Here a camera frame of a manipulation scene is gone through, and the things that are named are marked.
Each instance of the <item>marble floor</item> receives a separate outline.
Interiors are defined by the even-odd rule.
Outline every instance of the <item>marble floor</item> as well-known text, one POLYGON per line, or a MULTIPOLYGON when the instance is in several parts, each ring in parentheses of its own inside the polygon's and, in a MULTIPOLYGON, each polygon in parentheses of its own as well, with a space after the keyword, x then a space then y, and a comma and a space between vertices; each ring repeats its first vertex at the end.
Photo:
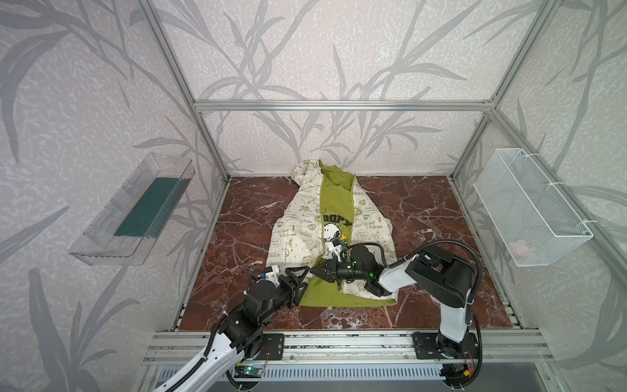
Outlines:
MULTIPOLYGON (((392 221, 399 256, 422 242, 440 238, 461 240, 477 249, 445 177, 358 177, 358 181, 392 221)), ((272 226, 297 189, 288 177, 232 179, 181 321, 182 331, 210 330, 223 310, 242 300, 246 271, 263 271, 272 226)), ((455 247, 449 251, 457 252, 455 247)), ((488 273, 473 310, 482 327, 512 326, 488 273)), ((394 306, 286 309, 266 329, 430 329, 438 328, 439 323, 438 304, 415 285, 401 289, 394 306)))

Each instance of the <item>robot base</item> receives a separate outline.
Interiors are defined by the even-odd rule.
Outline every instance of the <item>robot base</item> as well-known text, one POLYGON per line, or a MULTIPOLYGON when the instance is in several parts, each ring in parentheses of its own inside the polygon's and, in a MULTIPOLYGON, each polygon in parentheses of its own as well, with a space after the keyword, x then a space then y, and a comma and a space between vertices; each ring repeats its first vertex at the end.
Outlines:
MULTIPOLYGON (((416 359, 451 359, 448 356, 443 355, 437 347, 436 338, 437 332, 422 333, 414 332, 411 334, 411 341, 414 344, 414 350, 416 351, 416 359)), ((464 359, 463 353, 468 350, 472 358, 477 360, 479 357, 479 344, 477 343, 477 337, 475 334, 466 333, 464 340, 461 342, 461 351, 456 354, 452 359, 464 359)))

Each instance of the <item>floral wallpaper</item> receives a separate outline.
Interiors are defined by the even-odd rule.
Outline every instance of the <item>floral wallpaper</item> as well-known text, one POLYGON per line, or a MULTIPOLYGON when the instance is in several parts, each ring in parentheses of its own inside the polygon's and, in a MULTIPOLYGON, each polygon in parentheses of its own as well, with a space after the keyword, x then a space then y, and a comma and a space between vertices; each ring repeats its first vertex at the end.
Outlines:
POLYGON ((224 189, 133 2, 0 2, 0 390, 123 391, 224 189), (68 254, 147 152, 197 173, 141 267, 68 254))
POLYGON ((565 2, 499 109, 627 253, 626 6, 565 2))
POLYGON ((291 174, 322 159, 359 174, 453 171, 480 112, 216 112, 205 117, 232 173, 291 174), (361 132, 360 122, 374 124, 361 132), (270 132, 258 132, 258 129, 270 132))
MULTIPOLYGON (((486 100, 540 3, 154 1, 196 100, 486 100)), ((204 113, 235 174, 448 174, 479 115, 204 113)))
MULTIPOLYGON (((563 1, 499 106, 626 249, 627 1, 563 1)), ((572 391, 627 383, 627 290, 589 244, 546 267, 517 267, 472 187, 494 148, 491 125, 456 184, 510 300, 539 327, 572 391)))

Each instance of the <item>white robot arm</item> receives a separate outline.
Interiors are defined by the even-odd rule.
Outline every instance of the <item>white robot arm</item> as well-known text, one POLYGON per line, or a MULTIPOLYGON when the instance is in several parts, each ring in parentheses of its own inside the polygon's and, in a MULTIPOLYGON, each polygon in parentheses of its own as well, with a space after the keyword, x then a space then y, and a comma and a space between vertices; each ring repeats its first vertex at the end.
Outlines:
MULTIPOLYGON (((383 255, 379 244, 354 244, 311 269, 286 268, 285 275, 277 276, 277 269, 268 267, 266 273, 257 277, 249 274, 246 299, 215 323, 207 346, 155 392, 206 391, 244 358, 258 354, 263 326, 280 309, 300 303, 307 289, 304 279, 308 272, 331 283, 363 279, 365 288, 378 296, 420 284, 440 302, 437 351, 446 358, 462 358, 471 306, 482 279, 482 267, 476 252, 458 241, 432 241, 387 266, 378 264, 366 245, 378 246, 383 255), (435 246, 440 243, 454 243, 468 250, 475 259, 476 272, 463 259, 435 246)), ((451 379, 463 385, 458 381, 462 379, 459 372, 450 374, 451 379)))

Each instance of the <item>wire mesh basket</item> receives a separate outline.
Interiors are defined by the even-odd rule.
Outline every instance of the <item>wire mesh basket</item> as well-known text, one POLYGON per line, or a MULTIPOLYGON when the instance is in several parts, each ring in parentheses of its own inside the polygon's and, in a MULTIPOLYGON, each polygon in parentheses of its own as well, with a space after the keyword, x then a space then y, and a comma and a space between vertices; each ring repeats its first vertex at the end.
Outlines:
POLYGON ((475 183, 516 265, 548 265, 593 237, 522 149, 496 149, 475 183))

